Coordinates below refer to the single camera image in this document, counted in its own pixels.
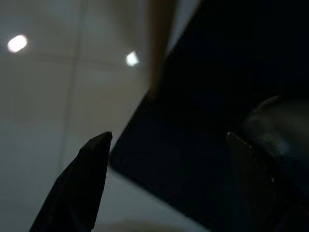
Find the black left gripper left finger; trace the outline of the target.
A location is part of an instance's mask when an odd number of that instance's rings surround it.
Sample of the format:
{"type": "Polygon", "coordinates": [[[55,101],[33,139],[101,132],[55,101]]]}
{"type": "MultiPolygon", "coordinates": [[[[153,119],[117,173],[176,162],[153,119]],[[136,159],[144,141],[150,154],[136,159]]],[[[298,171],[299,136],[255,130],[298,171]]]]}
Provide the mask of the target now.
{"type": "Polygon", "coordinates": [[[90,139],[58,176],[29,232],[91,232],[103,194],[112,133],[90,139]]]}

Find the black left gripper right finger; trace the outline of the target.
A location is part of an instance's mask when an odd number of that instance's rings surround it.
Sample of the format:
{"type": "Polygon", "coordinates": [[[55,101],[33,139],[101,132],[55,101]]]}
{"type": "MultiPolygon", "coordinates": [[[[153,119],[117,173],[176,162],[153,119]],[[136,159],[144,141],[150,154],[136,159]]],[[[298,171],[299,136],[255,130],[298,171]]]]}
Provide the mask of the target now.
{"type": "Polygon", "coordinates": [[[282,187],[272,157],[232,132],[226,140],[240,195],[257,231],[284,232],[297,207],[282,187]]]}

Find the silver robot left foot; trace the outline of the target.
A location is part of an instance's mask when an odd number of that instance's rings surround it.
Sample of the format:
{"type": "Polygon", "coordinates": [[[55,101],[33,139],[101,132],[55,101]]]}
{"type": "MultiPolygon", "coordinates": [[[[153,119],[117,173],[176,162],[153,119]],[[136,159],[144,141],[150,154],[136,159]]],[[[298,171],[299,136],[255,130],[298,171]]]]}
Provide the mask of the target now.
{"type": "Polygon", "coordinates": [[[274,157],[309,160],[309,97],[267,99],[247,115],[242,129],[274,157]]]}

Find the black floor mat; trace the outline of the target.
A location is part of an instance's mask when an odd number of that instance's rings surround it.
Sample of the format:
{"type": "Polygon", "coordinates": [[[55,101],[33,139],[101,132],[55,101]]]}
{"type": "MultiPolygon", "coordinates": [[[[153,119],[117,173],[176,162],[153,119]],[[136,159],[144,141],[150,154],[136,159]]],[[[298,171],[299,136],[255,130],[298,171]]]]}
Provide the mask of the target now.
{"type": "Polygon", "coordinates": [[[309,0],[202,0],[111,154],[124,177],[212,232],[258,232],[234,175],[228,132],[270,155],[309,232],[309,160],[274,157],[242,123],[267,99],[309,97],[309,0]]]}

